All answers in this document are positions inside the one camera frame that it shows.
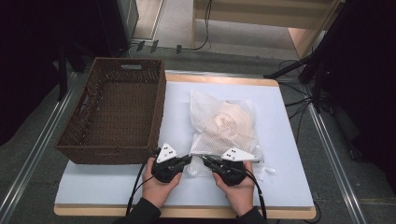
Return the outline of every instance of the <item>mesh laundry bag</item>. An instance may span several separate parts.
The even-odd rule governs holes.
[[[257,148],[251,102],[219,101],[210,95],[191,91],[190,110],[191,123],[196,130],[191,146],[192,156],[216,157],[231,147],[237,147],[262,158],[262,150]],[[198,157],[192,158],[187,170],[193,176],[211,175]]]

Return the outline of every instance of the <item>sleeve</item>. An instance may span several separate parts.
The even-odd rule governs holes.
[[[113,224],[149,224],[154,223],[160,215],[160,209],[146,199],[141,198],[128,216],[117,219]]]
[[[262,224],[267,223],[267,221],[262,217],[259,210],[253,207],[250,211],[241,217],[236,218],[238,224]]]

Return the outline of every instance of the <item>wicker basket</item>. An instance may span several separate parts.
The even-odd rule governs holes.
[[[157,148],[163,61],[96,58],[56,148],[77,164],[138,164]]]

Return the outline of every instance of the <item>black cable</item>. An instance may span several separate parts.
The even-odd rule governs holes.
[[[260,206],[262,208],[262,217],[265,220],[267,220],[267,211],[265,210],[265,202],[264,202],[264,197],[262,196],[262,190],[260,189],[259,183],[257,183],[257,179],[254,176],[254,174],[251,173],[248,169],[246,169],[246,171],[248,172],[247,177],[249,177],[257,187],[257,192],[259,193]]]
[[[289,107],[289,106],[292,106],[292,105],[298,105],[298,104],[303,103],[303,102],[310,103],[311,101],[312,101],[312,97],[306,97],[306,98],[304,98],[303,100],[300,100],[300,101],[297,101],[297,102],[293,102],[293,103],[285,104],[285,107]]]
[[[128,55],[130,58],[132,58],[131,49],[133,49],[134,47],[137,47],[137,46],[139,46],[138,43],[132,43],[131,46],[128,48]]]
[[[288,62],[298,63],[299,61],[297,61],[297,60],[285,60],[285,61],[281,62],[281,63],[277,66],[277,69],[280,71],[280,70],[281,70],[282,64],[283,64],[283,63],[288,63]]]
[[[299,120],[298,125],[297,125],[296,144],[298,143],[298,136],[299,136],[299,134],[300,134],[301,121],[303,120],[304,112],[305,112],[305,110],[308,108],[308,105],[309,105],[309,104],[310,104],[310,103],[305,104],[305,107],[304,107],[304,109],[303,109],[303,112],[301,113],[300,120]]]
[[[199,49],[203,48],[204,45],[206,45],[206,43],[207,43],[207,41],[209,39],[209,18],[210,18],[210,12],[212,10],[212,1],[213,0],[209,0],[209,2],[207,3],[206,11],[205,11],[205,28],[206,28],[206,39],[205,39],[205,42],[198,48],[195,48],[195,49],[182,49],[182,50],[196,51],[196,50],[199,50]],[[157,49],[172,49],[172,50],[175,50],[175,48],[168,48],[168,47],[157,47]]]
[[[317,219],[317,220],[314,220],[314,221],[304,220],[304,222],[310,223],[310,224],[316,224],[316,223],[319,223],[319,222],[320,222],[320,219],[321,219],[321,210],[320,210],[320,207],[319,207],[319,205],[317,204],[317,202],[315,202],[315,201],[314,201],[314,205],[315,205],[315,207],[318,209],[318,219]]]
[[[141,184],[139,184],[139,186],[137,186],[136,190],[134,191],[134,194],[137,193],[137,191],[140,189],[140,187],[142,187],[143,184],[145,184],[146,182],[148,182],[150,179],[152,179],[154,177],[154,175],[152,175],[149,179],[143,181]]]
[[[196,48],[196,49],[184,49],[184,50],[198,50],[204,47],[204,45],[207,43],[207,40],[209,39],[209,18],[210,18],[210,11],[212,10],[212,0],[209,0],[207,3],[206,11],[205,11],[205,28],[206,28],[206,39],[204,44],[201,45],[201,47]]]
[[[291,88],[291,89],[293,89],[293,90],[295,90],[295,91],[297,91],[297,92],[299,92],[299,93],[304,94],[305,96],[308,95],[306,92],[300,91],[300,90],[298,90],[297,88],[292,87],[292,86],[289,85],[289,84],[286,84],[286,83],[283,83],[283,82],[279,82],[279,85],[287,86],[287,87],[289,87],[289,88]]]
[[[148,156],[148,158],[145,160],[145,162],[143,162],[142,163],[142,166],[140,167],[140,170],[139,170],[139,173],[137,174],[137,177],[136,177],[136,181],[134,182],[134,189],[132,190],[132,194],[131,194],[131,197],[129,198],[129,201],[128,201],[128,206],[127,206],[127,208],[126,208],[126,214],[125,214],[125,216],[128,216],[128,214],[131,212],[131,207],[132,207],[132,202],[134,201],[134,194],[136,193],[136,191],[137,191],[137,183],[139,182],[139,179],[140,179],[140,176],[142,175],[142,172],[143,172],[143,168],[146,166],[146,164],[148,163],[148,160],[149,160],[149,158],[152,156],[152,155],[154,155],[155,154],[155,152],[153,152],[153,153],[151,153],[149,156]]]
[[[310,103],[312,103],[312,100],[306,102],[305,105],[300,106],[300,107],[296,110],[296,112],[294,112],[293,115],[289,116],[289,119],[292,119],[292,118],[294,118],[294,116],[300,114],[300,113],[303,111],[304,107],[307,106],[307,105],[309,105]]]

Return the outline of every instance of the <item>human hand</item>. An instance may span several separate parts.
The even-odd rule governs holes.
[[[253,173],[250,161],[244,161],[244,165],[247,170]],[[216,180],[216,185],[224,191],[230,206],[239,217],[253,208],[254,182],[250,178],[245,177],[239,185],[229,187],[218,174],[213,173],[213,177]]]
[[[154,158],[148,159],[146,171],[143,173],[143,181],[146,181],[152,177],[151,168],[154,160]],[[156,207],[161,208],[168,199],[172,189],[174,189],[180,182],[180,178],[181,173],[177,174],[170,183],[165,184],[153,177],[148,182],[143,184],[142,197],[154,204]]]

